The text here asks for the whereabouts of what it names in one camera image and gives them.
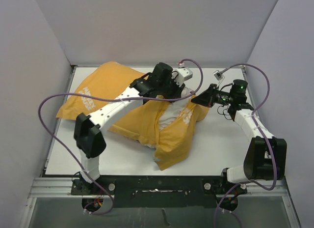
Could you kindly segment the blue yellow Mickey pillowcase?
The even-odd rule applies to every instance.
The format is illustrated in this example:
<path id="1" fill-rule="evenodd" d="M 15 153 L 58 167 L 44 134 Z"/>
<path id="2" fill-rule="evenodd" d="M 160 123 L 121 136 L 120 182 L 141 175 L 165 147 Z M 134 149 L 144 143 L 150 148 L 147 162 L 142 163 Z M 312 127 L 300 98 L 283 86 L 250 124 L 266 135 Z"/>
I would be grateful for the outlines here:
<path id="1" fill-rule="evenodd" d="M 90 114 L 107 103 L 89 99 L 88 96 L 114 99 L 141 76 L 143 73 L 117 62 L 104 63 L 82 81 L 75 91 L 78 95 L 69 97 L 56 116 L 75 120 L 80 113 Z M 158 120 L 169 104 L 150 100 L 130 111 L 109 129 L 155 149 L 154 161 L 161 171 L 189 156 L 196 122 L 203 120 L 209 111 L 207 107 L 189 101 L 187 108 L 192 111 L 192 116 L 188 124 L 178 117 L 169 126 L 159 130 Z"/>

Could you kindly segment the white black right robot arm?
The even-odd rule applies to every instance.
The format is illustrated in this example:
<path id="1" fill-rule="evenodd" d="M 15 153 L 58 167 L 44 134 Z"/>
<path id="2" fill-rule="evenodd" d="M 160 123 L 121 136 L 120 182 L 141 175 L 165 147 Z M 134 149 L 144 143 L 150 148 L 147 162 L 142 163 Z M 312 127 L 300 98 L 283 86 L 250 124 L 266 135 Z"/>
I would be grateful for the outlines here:
<path id="1" fill-rule="evenodd" d="M 236 183 L 254 180 L 281 180 L 285 175 L 287 142 L 270 133 L 255 115 L 254 108 L 247 102 L 248 83 L 236 79 L 229 92 L 222 91 L 216 84 L 194 97 L 191 101 L 211 108 L 215 104 L 228 106 L 228 113 L 245 133 L 249 147 L 242 166 L 228 168 L 227 176 L 219 179 L 219 189 L 230 193 Z"/>

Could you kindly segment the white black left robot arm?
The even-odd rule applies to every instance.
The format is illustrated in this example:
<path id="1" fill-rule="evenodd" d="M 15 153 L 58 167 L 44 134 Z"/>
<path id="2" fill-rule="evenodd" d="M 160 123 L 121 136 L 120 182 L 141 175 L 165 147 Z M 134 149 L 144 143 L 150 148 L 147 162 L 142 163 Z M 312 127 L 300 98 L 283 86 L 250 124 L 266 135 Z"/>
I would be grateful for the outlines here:
<path id="1" fill-rule="evenodd" d="M 74 139 L 83 166 L 80 172 L 82 188 L 87 193 L 94 194 L 100 188 L 99 157 L 106 148 L 104 132 L 128 112 L 144 105 L 149 99 L 155 99 L 157 96 L 165 99 L 181 98 L 184 83 L 192 76 L 192 72 L 183 64 L 173 69 L 160 62 L 152 72 L 133 80 L 114 102 L 88 115 L 81 113 L 77 116 Z"/>

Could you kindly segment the aluminium frame rail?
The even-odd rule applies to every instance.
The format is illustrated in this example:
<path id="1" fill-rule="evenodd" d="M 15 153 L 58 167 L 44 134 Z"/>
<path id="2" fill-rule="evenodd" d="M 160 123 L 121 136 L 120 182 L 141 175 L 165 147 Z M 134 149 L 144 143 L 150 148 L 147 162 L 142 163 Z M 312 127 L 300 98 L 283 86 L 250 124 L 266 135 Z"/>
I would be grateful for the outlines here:
<path id="1" fill-rule="evenodd" d="M 298 228 L 284 182 L 272 191 L 248 185 L 234 212 L 211 208 L 119 208 L 106 216 L 83 213 L 72 196 L 71 179 L 34 180 L 20 226 L 23 228 Z"/>

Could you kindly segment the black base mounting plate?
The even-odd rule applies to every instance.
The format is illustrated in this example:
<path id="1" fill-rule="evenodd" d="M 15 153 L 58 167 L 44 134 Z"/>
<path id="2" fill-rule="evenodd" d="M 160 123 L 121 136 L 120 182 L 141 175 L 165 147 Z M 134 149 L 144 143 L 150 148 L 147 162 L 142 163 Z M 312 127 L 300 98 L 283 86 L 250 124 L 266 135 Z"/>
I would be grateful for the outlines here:
<path id="1" fill-rule="evenodd" d="M 233 187 L 221 176 L 130 176 L 102 175 L 96 184 L 82 177 L 72 181 L 71 195 L 82 196 L 82 206 L 95 212 L 106 198 L 114 199 L 114 208 L 215 208 L 218 197 L 228 193 L 221 206 L 235 210 L 245 186 Z"/>

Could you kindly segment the white pillow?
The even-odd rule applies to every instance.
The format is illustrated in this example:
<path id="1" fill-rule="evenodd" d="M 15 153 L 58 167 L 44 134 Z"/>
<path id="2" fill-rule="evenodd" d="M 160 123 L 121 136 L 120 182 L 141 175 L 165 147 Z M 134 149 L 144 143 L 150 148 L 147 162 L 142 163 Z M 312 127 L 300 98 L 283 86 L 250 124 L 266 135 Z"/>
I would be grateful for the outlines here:
<path id="1" fill-rule="evenodd" d="M 158 120 L 159 130 L 169 126 L 178 117 L 180 117 L 185 124 L 188 124 L 192 116 L 192 111 L 187 108 L 190 99 L 191 97 L 188 97 L 183 100 L 170 103 Z"/>

